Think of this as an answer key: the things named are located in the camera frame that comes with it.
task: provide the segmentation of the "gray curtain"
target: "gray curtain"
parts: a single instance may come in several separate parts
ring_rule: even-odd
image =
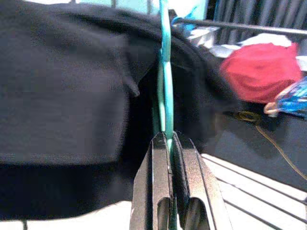
[[[307,29],[307,0],[218,0],[214,20],[263,26]],[[223,29],[218,34],[219,44],[234,44],[255,33]],[[289,37],[301,44],[301,55],[307,55],[307,40]]]

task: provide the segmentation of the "red fabric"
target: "red fabric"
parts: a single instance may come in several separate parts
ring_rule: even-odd
[[[244,46],[222,63],[221,72],[242,100],[273,102],[283,89],[302,78],[296,50],[296,44]]]

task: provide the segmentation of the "metal rod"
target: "metal rod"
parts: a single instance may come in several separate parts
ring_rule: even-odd
[[[249,30],[254,32],[265,32],[280,35],[296,35],[300,37],[307,37],[307,30],[289,29],[289,28],[277,28],[270,26],[259,26],[259,25],[245,25],[237,23],[225,23],[225,22],[214,22],[211,20],[189,20],[178,18],[176,23],[194,24],[198,26],[216,26],[221,28],[235,29],[235,30]]]

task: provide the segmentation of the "black fabric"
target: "black fabric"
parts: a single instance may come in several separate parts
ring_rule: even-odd
[[[0,5],[1,219],[76,216],[131,199],[153,137],[160,22],[94,5]],[[172,31],[175,129],[202,149],[236,96]]]

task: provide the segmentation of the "wire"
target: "wire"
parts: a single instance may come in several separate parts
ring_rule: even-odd
[[[279,151],[281,156],[285,159],[285,161],[290,165],[290,167],[301,177],[303,177],[307,181],[307,176],[303,174],[294,164],[293,162],[289,159],[289,157],[284,153],[283,149],[276,143],[275,140],[270,138],[264,131],[263,129],[259,126],[259,123],[261,121],[261,116],[259,114],[249,112],[249,111],[241,111],[235,114],[235,118],[241,121],[249,121],[249,122],[254,122],[256,125],[256,129],[260,134],[262,134],[274,147]]]

